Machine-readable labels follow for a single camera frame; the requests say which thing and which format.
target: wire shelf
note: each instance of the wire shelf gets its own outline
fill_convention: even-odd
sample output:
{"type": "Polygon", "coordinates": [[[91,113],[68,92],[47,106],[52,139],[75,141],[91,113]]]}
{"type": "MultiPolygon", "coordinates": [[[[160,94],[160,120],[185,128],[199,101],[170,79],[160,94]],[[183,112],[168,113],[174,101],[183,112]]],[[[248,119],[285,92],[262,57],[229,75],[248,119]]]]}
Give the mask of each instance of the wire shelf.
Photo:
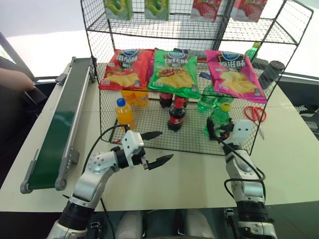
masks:
{"type": "MultiPolygon", "coordinates": [[[[105,65],[98,64],[98,68],[104,69],[105,65]]],[[[263,72],[260,69],[255,69],[255,71],[258,76],[263,72]]],[[[197,81],[200,92],[211,84],[210,80],[199,76],[201,72],[209,73],[207,64],[198,63],[197,66],[197,81]]],[[[274,86],[275,83],[272,83],[268,88],[269,91],[273,89],[274,86]]],[[[198,100],[189,99],[183,126],[179,131],[174,132],[167,128],[167,121],[169,118],[168,108],[162,109],[160,106],[159,93],[149,92],[148,94],[150,101],[146,106],[140,107],[135,104],[132,105],[132,111],[137,125],[135,130],[140,133],[161,131],[163,132],[163,135],[156,139],[145,141],[146,147],[223,155],[223,151],[220,149],[218,143],[216,141],[210,141],[208,136],[204,134],[204,126],[211,111],[206,113],[200,112],[197,109],[198,100]]],[[[116,99],[120,97],[122,97],[121,93],[117,91],[100,91],[101,131],[117,124],[114,109],[116,107],[116,99]]],[[[261,108],[266,106],[264,104],[251,103],[242,99],[234,99],[231,105],[232,109],[229,112],[229,115],[231,118],[237,120],[246,119],[243,113],[246,106],[257,106],[261,108]]],[[[250,137],[243,145],[249,153],[252,151],[256,132],[257,126],[254,124],[250,137]]],[[[124,134],[122,129],[117,128],[114,131],[105,134],[102,140],[111,143],[120,143],[124,134]]]]}
{"type": "MultiPolygon", "coordinates": [[[[218,16],[215,22],[200,22],[191,20],[189,15],[171,15],[169,21],[159,22],[145,19],[143,13],[135,13],[130,21],[110,19],[109,25],[103,13],[88,27],[88,31],[165,39],[262,41],[272,22],[272,19],[264,18],[257,23],[239,22],[224,16],[218,16]],[[218,38],[221,25],[227,27],[223,38],[218,38]]],[[[296,43],[277,23],[265,42],[296,43]]]]}
{"type": "MultiPolygon", "coordinates": [[[[114,54],[114,49],[154,49],[163,50],[205,49],[233,51],[244,54],[251,42],[260,42],[257,58],[263,61],[253,62],[259,77],[267,64],[280,61],[286,67],[296,51],[313,11],[294,0],[269,0],[258,22],[234,21],[230,17],[233,1],[221,0],[221,6],[215,22],[200,22],[190,19],[193,0],[171,0],[169,21],[149,20],[144,17],[144,0],[133,0],[133,17],[129,21],[107,19],[103,0],[81,0],[84,25],[87,32],[92,57],[97,59],[96,73],[99,80],[104,77],[106,63],[114,54]]],[[[200,72],[209,73],[207,64],[197,64],[199,91],[211,84],[211,81],[199,77],[200,72]]],[[[260,82],[267,99],[271,96],[280,74],[273,72],[268,82],[260,82]]],[[[186,118],[182,128],[173,132],[168,130],[168,109],[159,104],[159,94],[149,92],[151,99],[144,107],[133,105],[136,130],[140,133],[162,131],[160,137],[146,141],[146,147],[180,150],[206,154],[223,155],[216,141],[210,141],[203,129],[210,112],[197,110],[198,100],[190,99],[186,108],[186,118]]],[[[101,132],[117,124],[115,107],[120,92],[100,91],[101,132]]],[[[233,119],[246,119],[243,109],[246,106],[266,105],[234,99],[230,116],[233,119]]],[[[258,127],[244,143],[251,154],[258,127]]],[[[124,132],[117,128],[107,133],[102,140],[120,143],[124,132]]]]}

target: orange soda bottle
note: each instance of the orange soda bottle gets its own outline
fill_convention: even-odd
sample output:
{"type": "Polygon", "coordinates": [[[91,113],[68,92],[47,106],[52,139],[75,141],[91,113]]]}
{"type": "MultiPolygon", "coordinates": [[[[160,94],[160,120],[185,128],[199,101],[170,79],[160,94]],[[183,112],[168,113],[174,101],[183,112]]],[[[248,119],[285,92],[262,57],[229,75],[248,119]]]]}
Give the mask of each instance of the orange soda bottle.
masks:
{"type": "Polygon", "coordinates": [[[135,100],[139,106],[146,106],[149,103],[149,93],[147,88],[134,91],[135,100]]]}
{"type": "Polygon", "coordinates": [[[121,94],[122,94],[126,103],[131,105],[135,102],[134,91],[121,90],[121,94]]]}
{"type": "Polygon", "coordinates": [[[128,124],[130,129],[133,130],[135,128],[135,123],[131,106],[126,104],[123,98],[117,99],[116,104],[117,107],[115,107],[115,113],[117,114],[119,124],[128,124]]]}

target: white table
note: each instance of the white table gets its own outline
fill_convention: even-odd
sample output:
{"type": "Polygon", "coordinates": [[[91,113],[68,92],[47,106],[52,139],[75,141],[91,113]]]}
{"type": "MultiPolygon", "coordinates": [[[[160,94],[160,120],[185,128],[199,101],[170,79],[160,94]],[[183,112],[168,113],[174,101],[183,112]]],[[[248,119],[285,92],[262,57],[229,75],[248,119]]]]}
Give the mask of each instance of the white table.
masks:
{"type": "MultiPolygon", "coordinates": [[[[25,140],[0,190],[0,211],[60,212],[66,205],[62,194],[70,195],[81,174],[84,159],[100,133],[97,84],[90,83],[78,124],[74,146],[80,153],[64,191],[19,190],[26,170],[49,127],[61,87],[53,90],[43,112],[25,140]]],[[[262,123],[265,140],[258,135],[252,160],[266,173],[266,204],[308,202],[319,199],[319,143],[291,102],[276,87],[262,123]]],[[[108,151],[114,144],[99,142],[94,152],[108,151]]],[[[172,153],[146,148],[149,160],[172,153]]],[[[103,199],[110,211],[235,206],[224,189],[229,178],[224,157],[174,151],[164,166],[145,171],[142,166],[126,168],[107,183],[103,199]]]]}

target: green conveyor belt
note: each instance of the green conveyor belt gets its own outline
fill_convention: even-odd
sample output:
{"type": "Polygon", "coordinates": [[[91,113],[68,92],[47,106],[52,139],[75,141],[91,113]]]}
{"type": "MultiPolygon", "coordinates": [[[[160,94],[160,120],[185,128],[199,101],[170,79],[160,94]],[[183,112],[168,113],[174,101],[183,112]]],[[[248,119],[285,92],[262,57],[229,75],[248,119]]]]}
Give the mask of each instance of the green conveyor belt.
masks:
{"type": "Polygon", "coordinates": [[[60,163],[85,84],[90,58],[76,59],[56,107],[35,166],[28,189],[54,188],[60,163]]]}

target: white wall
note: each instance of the white wall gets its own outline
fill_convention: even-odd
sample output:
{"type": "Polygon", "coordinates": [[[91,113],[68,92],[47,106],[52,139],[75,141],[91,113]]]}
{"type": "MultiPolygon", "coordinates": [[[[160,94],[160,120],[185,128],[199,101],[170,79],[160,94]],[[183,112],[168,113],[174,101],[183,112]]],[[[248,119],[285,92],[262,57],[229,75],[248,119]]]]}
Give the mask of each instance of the white wall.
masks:
{"type": "MultiPolygon", "coordinates": [[[[301,2],[319,8],[319,0],[301,2]]],[[[315,9],[287,71],[318,76],[318,22],[315,9]]],[[[80,0],[0,0],[0,31],[35,76],[59,75],[72,56],[90,56],[80,0]]]]}
{"type": "Polygon", "coordinates": [[[0,0],[6,37],[83,29],[80,0],[0,0]]]}

